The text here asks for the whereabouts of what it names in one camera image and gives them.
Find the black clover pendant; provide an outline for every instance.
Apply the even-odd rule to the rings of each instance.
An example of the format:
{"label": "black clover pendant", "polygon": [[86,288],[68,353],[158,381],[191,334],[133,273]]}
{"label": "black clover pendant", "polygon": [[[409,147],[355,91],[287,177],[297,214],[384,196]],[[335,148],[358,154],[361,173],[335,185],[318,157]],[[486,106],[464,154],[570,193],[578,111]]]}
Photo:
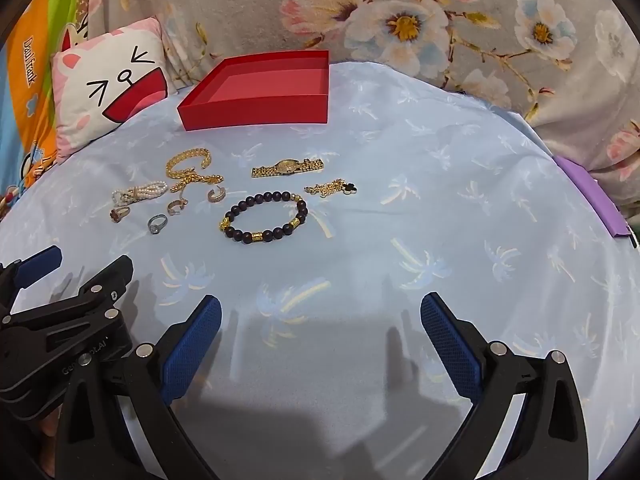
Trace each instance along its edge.
{"label": "black clover pendant", "polygon": [[358,189],[350,182],[348,184],[342,184],[342,192],[345,195],[353,195],[358,192]]}

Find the gold watch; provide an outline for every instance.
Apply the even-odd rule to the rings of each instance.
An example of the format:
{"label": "gold watch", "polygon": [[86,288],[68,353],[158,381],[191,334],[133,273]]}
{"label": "gold watch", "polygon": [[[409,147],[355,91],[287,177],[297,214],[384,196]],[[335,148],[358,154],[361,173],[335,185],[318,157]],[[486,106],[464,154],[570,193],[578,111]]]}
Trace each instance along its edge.
{"label": "gold watch", "polygon": [[315,160],[309,160],[306,158],[302,162],[295,158],[285,158],[273,166],[253,168],[251,170],[251,177],[257,178],[260,176],[290,175],[293,173],[305,173],[305,171],[322,170],[322,168],[324,168],[324,162],[319,158],[316,158]]}

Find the light blue bed sheet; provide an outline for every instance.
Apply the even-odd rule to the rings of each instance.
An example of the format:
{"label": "light blue bed sheet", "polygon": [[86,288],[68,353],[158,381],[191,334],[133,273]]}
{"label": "light blue bed sheet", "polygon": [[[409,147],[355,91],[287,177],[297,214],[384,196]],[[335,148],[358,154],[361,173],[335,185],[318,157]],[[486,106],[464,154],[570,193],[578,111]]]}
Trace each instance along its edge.
{"label": "light blue bed sheet", "polygon": [[[590,478],[603,471],[640,416],[639,254],[609,237],[530,128],[369,63],[331,66],[328,124],[185,132],[175,109],[184,95],[54,168],[2,222],[5,263],[51,244],[64,257],[18,308],[72,296],[128,254],[134,279],[116,306],[137,342],[155,342],[204,294],[222,303],[222,330],[174,409],[223,480],[398,480],[429,471],[470,407],[420,325],[420,300],[436,290],[487,340],[567,355]],[[184,212],[156,236],[146,222],[176,196],[111,221],[115,189],[165,180],[167,160],[197,146],[211,151],[201,173],[225,177],[226,199],[209,203],[209,187],[189,185]],[[250,177],[254,166],[304,157],[322,158],[324,170]],[[249,194],[302,194],[335,178],[358,193],[305,195],[310,214],[291,237],[245,246],[218,230]],[[264,230],[293,213],[289,203],[264,204],[234,224]]]}

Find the watch face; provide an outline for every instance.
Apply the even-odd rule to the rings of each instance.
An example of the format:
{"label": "watch face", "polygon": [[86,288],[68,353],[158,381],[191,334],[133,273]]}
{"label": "watch face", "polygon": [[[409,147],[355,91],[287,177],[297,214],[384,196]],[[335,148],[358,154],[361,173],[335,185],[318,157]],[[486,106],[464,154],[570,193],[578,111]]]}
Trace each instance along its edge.
{"label": "watch face", "polygon": [[286,158],[276,164],[276,171],[285,174],[293,173],[297,170],[299,165],[300,163],[293,158]]}

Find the blue gripper pad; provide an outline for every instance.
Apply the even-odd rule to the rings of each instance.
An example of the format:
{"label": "blue gripper pad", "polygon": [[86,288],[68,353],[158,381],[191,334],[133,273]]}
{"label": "blue gripper pad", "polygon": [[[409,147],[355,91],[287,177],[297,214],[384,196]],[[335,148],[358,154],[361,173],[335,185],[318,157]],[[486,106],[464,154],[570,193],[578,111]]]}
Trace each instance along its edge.
{"label": "blue gripper pad", "polygon": [[62,263],[62,252],[55,245],[34,254],[31,258],[20,262],[14,276],[16,288],[27,288],[40,278],[56,270]]}
{"label": "blue gripper pad", "polygon": [[436,299],[432,294],[422,298],[422,326],[447,369],[458,395],[470,399],[475,404],[482,396],[481,365],[452,319],[443,311],[438,302],[439,296]]}
{"label": "blue gripper pad", "polygon": [[221,323],[220,302],[209,296],[209,302],[164,362],[160,394],[165,405],[169,406],[172,400],[180,399],[187,392]]}

